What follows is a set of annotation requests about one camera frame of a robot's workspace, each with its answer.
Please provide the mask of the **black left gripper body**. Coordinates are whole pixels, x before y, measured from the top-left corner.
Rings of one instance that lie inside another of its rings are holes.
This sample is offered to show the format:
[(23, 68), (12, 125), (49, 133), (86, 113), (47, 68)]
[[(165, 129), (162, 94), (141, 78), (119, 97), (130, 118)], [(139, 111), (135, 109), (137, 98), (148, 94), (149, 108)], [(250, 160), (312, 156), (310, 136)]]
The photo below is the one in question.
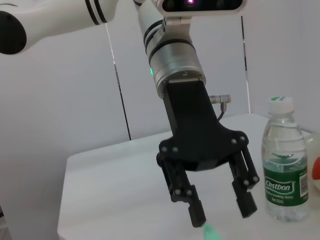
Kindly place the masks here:
[(199, 172), (230, 163), (240, 173), (248, 171), (248, 139), (218, 121), (202, 81), (167, 83), (163, 102), (172, 137), (159, 144), (159, 166), (168, 161)]

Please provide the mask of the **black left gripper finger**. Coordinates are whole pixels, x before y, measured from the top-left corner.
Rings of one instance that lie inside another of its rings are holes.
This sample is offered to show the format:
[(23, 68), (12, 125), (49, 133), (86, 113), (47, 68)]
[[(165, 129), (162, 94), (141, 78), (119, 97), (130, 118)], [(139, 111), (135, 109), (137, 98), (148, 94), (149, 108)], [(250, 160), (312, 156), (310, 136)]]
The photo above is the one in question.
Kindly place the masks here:
[(249, 190), (260, 181), (260, 178), (247, 146), (231, 155), (229, 166), (238, 207), (242, 217), (248, 218), (257, 211), (256, 203)]
[(195, 228), (202, 227), (206, 222), (202, 202), (199, 199), (196, 187), (190, 184), (182, 163), (165, 158), (160, 153), (157, 154), (156, 161), (162, 169), (170, 200), (173, 203), (188, 203), (192, 226)]

